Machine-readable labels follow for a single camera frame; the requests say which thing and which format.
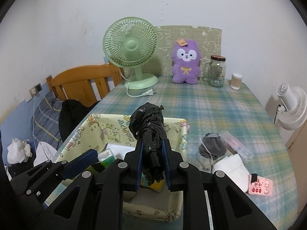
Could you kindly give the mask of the green tissue pack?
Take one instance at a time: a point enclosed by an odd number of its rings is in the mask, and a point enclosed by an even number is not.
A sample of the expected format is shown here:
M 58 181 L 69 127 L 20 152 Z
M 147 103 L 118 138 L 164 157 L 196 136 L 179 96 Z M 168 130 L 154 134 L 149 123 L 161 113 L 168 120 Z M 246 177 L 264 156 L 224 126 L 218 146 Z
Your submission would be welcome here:
M 104 168 L 107 168 L 116 160 L 116 156 L 113 154 L 110 148 L 107 148 L 99 152 L 97 158 L 98 158 L 98 162 Z

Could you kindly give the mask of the pink wet wipes pack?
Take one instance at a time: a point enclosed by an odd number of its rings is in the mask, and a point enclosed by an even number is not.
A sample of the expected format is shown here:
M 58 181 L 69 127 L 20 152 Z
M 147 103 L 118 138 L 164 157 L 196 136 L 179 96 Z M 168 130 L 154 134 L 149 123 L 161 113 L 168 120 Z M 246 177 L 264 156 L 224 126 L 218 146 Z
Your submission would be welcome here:
M 249 175 L 248 194 L 257 196 L 271 196 L 273 192 L 273 181 L 256 173 Z

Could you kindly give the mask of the white towel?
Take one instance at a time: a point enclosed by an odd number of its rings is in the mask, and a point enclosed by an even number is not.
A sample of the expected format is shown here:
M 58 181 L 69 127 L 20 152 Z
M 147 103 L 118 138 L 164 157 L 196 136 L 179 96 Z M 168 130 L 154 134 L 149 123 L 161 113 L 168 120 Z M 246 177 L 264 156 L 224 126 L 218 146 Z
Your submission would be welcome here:
M 239 154 L 226 156 L 213 164 L 214 171 L 223 171 L 244 193 L 248 192 L 249 171 Z

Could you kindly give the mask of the clear plastic pencil pouch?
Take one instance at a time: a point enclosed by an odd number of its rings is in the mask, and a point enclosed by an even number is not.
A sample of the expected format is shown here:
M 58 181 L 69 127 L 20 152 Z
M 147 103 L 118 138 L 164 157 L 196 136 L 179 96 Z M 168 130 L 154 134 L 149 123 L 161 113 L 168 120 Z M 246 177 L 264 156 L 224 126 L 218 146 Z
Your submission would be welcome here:
M 220 134 L 224 142 L 232 148 L 232 150 L 241 156 L 244 162 L 249 162 L 253 158 L 252 151 L 245 147 L 237 138 L 228 131 L 222 131 Z

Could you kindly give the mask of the cartoon tissue pack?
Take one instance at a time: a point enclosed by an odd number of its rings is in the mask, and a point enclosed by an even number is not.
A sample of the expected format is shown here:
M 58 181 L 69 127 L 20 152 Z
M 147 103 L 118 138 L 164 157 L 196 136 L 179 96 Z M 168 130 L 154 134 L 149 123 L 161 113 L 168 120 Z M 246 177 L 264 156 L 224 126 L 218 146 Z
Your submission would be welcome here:
M 160 193 L 162 192 L 162 189 L 164 187 L 165 184 L 165 175 L 164 172 L 162 173 L 162 175 L 159 178 L 160 180 L 153 180 L 153 179 L 147 179 L 147 177 L 145 176 L 144 173 L 142 173 L 141 176 L 141 181 L 140 181 L 140 187 L 145 188 L 145 189 L 149 189 L 151 191 Z

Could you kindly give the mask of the gray socks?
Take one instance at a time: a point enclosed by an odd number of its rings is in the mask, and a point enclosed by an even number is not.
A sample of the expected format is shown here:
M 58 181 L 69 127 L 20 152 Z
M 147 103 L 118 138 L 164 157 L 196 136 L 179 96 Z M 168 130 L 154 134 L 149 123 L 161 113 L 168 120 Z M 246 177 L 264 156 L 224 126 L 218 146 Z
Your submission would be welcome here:
M 226 147 L 219 134 L 207 133 L 201 140 L 199 146 L 201 156 L 216 160 L 226 153 Z

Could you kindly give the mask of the black umbrella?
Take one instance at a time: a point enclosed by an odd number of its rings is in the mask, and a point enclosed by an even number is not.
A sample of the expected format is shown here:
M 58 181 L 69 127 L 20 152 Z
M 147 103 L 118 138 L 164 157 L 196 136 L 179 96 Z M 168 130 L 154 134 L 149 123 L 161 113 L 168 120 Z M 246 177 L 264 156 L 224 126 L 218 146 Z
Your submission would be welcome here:
M 164 129 L 163 106 L 152 103 L 141 105 L 130 117 L 129 130 L 141 140 L 142 173 L 147 179 L 159 181 L 164 172 L 162 141 L 167 138 Z

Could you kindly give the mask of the white garment on bed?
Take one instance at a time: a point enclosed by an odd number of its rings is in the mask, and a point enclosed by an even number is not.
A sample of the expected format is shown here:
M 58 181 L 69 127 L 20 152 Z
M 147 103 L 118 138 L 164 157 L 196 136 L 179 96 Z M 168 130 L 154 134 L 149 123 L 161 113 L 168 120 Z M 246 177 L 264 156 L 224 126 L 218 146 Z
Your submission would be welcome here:
M 52 160 L 57 152 L 57 149 L 50 144 L 40 141 L 36 148 L 36 158 L 33 162 L 34 167 L 48 160 Z

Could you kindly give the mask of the white crumpled cloth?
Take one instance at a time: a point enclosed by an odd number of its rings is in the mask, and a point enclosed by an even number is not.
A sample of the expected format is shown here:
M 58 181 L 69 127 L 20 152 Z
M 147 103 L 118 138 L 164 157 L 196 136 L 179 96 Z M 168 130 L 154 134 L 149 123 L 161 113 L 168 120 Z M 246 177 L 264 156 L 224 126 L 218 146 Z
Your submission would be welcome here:
M 7 161 L 9 164 L 27 162 L 32 157 L 29 140 L 19 140 L 13 138 L 12 143 L 7 147 Z

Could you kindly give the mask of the yellow cartoon storage box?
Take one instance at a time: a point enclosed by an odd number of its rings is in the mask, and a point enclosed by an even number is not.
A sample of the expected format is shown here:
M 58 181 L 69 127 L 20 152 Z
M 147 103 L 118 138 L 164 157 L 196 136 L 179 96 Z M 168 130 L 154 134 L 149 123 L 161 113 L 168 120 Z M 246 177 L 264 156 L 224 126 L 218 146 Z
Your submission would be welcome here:
M 98 153 L 107 149 L 114 158 L 124 159 L 136 147 L 129 124 L 129 115 L 93 113 L 57 151 L 54 161 L 72 161 L 89 149 Z M 181 118 L 166 117 L 164 129 L 172 150 L 186 158 L 188 122 Z M 145 219 L 172 221 L 179 218 L 182 205 L 183 194 L 170 192 L 165 181 L 148 186 L 147 181 L 142 178 L 137 192 L 124 193 L 123 212 Z

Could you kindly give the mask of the black clothing on chair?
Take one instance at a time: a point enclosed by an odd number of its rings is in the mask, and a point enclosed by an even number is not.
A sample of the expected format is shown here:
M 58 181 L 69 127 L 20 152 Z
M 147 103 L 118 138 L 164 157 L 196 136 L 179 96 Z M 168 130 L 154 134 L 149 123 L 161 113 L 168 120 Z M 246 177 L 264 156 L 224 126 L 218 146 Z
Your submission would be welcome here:
M 84 106 L 80 101 L 74 99 L 63 101 L 58 123 L 62 142 L 68 138 L 78 124 L 98 103 L 99 101 L 91 106 Z

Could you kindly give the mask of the wooden bed headboard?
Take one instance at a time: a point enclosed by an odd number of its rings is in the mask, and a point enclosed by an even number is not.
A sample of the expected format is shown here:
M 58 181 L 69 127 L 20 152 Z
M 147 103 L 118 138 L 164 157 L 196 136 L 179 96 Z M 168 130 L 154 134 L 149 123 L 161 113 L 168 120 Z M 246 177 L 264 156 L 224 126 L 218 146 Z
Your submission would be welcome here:
M 55 77 L 46 78 L 50 91 L 62 101 L 74 99 L 84 106 L 91 106 L 98 99 L 92 87 L 95 83 L 99 96 L 103 99 L 110 93 L 108 78 L 117 86 L 123 80 L 123 69 L 114 64 L 84 65 L 61 72 Z

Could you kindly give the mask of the glass mason jar mug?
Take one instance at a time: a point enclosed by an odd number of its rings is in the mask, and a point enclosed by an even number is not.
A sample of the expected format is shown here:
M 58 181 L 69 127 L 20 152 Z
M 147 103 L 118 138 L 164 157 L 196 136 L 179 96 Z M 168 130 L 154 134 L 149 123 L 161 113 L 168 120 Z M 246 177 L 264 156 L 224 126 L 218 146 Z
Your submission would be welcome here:
M 205 77 L 212 87 L 223 87 L 226 72 L 226 58 L 218 55 L 211 55 L 210 62 L 205 64 Z

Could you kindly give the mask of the purple plush bear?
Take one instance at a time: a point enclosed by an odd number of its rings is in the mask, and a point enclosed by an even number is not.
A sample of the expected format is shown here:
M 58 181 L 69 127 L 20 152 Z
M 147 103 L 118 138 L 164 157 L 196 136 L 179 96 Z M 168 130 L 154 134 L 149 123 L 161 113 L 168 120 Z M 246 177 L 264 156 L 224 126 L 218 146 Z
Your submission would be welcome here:
M 198 44 L 192 39 L 178 39 L 172 52 L 173 82 L 194 85 L 200 76 L 201 53 Z

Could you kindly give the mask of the green patterned board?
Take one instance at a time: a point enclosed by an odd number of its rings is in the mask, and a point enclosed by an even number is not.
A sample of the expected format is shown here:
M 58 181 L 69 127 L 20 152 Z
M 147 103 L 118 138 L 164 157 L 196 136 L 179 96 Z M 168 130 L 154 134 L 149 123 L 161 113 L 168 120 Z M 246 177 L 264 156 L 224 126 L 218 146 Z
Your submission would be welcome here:
M 171 76 L 174 50 L 183 48 L 185 53 L 195 49 L 200 52 L 200 76 L 208 77 L 209 63 L 212 55 L 221 54 L 222 30 L 212 27 L 189 25 L 165 25 L 155 27 L 157 34 L 157 49 L 154 57 L 142 66 L 144 73 L 156 76 Z

